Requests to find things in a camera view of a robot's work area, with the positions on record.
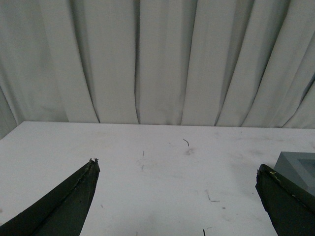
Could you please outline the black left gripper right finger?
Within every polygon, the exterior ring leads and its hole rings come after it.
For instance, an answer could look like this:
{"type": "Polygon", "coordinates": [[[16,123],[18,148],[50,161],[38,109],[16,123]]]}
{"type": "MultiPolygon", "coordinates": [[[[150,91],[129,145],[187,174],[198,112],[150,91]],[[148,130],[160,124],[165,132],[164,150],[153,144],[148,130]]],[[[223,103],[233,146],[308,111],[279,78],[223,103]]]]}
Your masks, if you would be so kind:
{"type": "Polygon", "coordinates": [[[261,164],[255,188],[279,236],[315,234],[315,197],[274,169],[261,164]]]}

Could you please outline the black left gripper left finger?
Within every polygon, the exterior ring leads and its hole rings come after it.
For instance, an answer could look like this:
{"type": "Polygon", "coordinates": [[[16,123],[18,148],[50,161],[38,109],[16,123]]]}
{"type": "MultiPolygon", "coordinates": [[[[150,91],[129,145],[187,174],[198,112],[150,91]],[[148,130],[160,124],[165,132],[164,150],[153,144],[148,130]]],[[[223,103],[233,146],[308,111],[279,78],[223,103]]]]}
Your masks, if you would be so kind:
{"type": "Polygon", "coordinates": [[[2,236],[78,236],[93,197],[100,168],[97,159],[61,182],[0,227],[2,236]]]}

